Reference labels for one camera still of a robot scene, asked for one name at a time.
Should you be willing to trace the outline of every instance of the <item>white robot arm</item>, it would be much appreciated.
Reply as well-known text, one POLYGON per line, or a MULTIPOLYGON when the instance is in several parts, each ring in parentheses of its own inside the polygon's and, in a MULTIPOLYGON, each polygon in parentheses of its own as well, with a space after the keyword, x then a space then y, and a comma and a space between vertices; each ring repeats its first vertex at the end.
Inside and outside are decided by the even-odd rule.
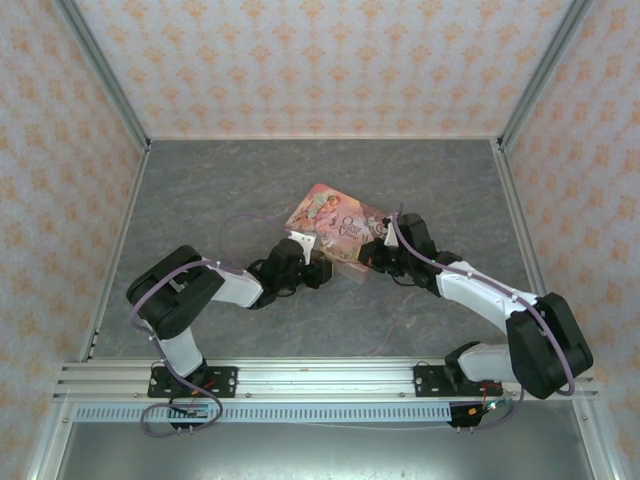
MULTIPOLYGON (((202 383, 206 362, 196 346, 191 323, 210 301, 233 303, 243 308, 263 308, 279 296, 289 295, 304 284, 318 288, 332 276, 324 257, 312 255, 315 234, 290 232, 267 259, 246 270, 223 267, 220 262, 191 268, 162 286, 139 310, 153 330, 175 371, 191 383, 202 383)), ((182 246, 137 278, 127 291, 136 304, 143 295, 176 269, 205 260, 192 247, 182 246)))
POLYGON ((478 272, 458 255, 436 250, 417 214, 390 219, 387 228, 384 240, 362 246, 361 263, 394 278, 409 275, 416 286, 464 305, 507 335, 507 345, 472 342, 457 349, 453 361, 449 355, 454 387, 483 380, 517 381, 543 399, 593 365, 591 351, 560 295, 539 297, 516 290, 478 272))

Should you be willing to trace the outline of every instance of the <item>orange floral pattern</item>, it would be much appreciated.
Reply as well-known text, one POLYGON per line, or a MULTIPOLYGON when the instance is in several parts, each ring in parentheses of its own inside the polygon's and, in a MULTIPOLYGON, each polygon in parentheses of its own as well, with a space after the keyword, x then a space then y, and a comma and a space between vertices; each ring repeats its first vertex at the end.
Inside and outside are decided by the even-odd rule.
POLYGON ((78 3, 151 137, 215 138, 498 135, 571 1, 78 3))
POLYGON ((509 154, 549 286, 590 342, 640 472, 640 10, 597 2, 509 154))
POLYGON ((84 340, 140 153, 53 2, 3 1, 0 31, 0 477, 17 479, 84 340))

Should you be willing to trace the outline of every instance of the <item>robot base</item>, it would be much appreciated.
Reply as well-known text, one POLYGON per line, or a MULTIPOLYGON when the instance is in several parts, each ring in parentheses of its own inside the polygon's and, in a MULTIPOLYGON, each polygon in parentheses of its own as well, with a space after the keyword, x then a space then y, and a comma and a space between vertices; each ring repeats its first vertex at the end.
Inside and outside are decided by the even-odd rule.
POLYGON ((416 397, 474 397, 485 394, 488 397, 499 397, 502 388, 496 387, 493 380, 472 382, 464 379, 456 381, 452 378, 446 365, 416 365, 413 367, 413 384, 416 397))
MULTIPOLYGON (((237 384, 237 367, 207 366, 201 386, 218 398, 235 398, 237 384)), ((193 396, 191 390, 178 382, 164 365, 151 368, 147 395, 150 398, 188 398, 193 396)))

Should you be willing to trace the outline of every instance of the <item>gray table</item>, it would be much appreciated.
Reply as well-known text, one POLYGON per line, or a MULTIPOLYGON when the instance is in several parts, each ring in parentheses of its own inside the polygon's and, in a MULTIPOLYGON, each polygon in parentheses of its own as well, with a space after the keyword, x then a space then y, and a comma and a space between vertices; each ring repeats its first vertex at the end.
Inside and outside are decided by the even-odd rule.
MULTIPOLYGON (((127 323, 128 285, 182 244, 219 258, 218 229, 240 211, 284 223, 316 183, 384 211, 420 213, 440 249, 527 290, 524 264, 486 140, 154 142, 100 328, 95 357, 154 357, 127 323)), ((244 264, 281 238, 247 220, 225 232, 244 264)), ((193 324, 205 356, 442 356, 501 332, 464 307, 372 272, 335 277, 258 311, 211 303, 193 324)))

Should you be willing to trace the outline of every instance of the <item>book cover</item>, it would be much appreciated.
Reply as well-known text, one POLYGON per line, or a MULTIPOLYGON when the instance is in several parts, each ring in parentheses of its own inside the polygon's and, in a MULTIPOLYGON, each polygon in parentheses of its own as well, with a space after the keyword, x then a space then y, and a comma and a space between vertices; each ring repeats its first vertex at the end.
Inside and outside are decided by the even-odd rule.
POLYGON ((360 246, 385 234, 383 212, 318 183, 296 208, 286 227, 318 235, 316 248, 329 258, 366 273, 358 262, 360 246))

